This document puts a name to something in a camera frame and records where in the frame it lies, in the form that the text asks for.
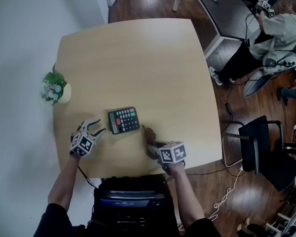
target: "white flower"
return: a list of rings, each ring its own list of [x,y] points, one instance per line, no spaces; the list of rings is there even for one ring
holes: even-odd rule
[[[57,101],[57,100],[58,100],[58,95],[57,95],[57,94],[54,94],[54,96],[53,96],[53,100],[54,100],[54,101]]]
[[[61,86],[55,85],[55,92],[59,93],[61,91]]]
[[[54,93],[50,91],[50,92],[48,93],[48,97],[50,97],[50,98],[54,98]]]

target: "wall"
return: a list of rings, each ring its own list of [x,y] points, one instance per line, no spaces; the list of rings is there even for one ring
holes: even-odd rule
[[[82,24],[65,0],[0,0],[0,237],[33,236],[59,173],[52,107],[40,82],[60,38]],[[80,180],[69,216],[86,224],[91,189]]]
[[[67,0],[84,28],[108,23],[109,8],[106,0]]]

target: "calculator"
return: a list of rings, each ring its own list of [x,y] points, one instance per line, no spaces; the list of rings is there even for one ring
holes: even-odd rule
[[[113,134],[120,134],[139,129],[139,121],[134,107],[109,112],[109,124]]]

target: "flower pot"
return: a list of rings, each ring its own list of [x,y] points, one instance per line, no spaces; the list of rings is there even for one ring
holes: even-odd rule
[[[71,99],[71,86],[69,83],[64,87],[63,95],[59,98],[58,103],[65,104]]]

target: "office chair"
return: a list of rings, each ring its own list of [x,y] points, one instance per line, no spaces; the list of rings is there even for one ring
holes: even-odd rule
[[[271,151],[268,124],[276,124],[280,130],[280,146],[273,151]],[[241,159],[228,165],[223,148],[223,161],[226,167],[242,162],[244,171],[254,170],[256,174],[261,173],[278,191],[288,187],[295,178],[296,161],[283,152],[283,129],[280,121],[268,121],[266,116],[262,116],[246,125],[242,124],[239,135],[223,133],[222,146],[224,137],[239,138],[242,153]]]

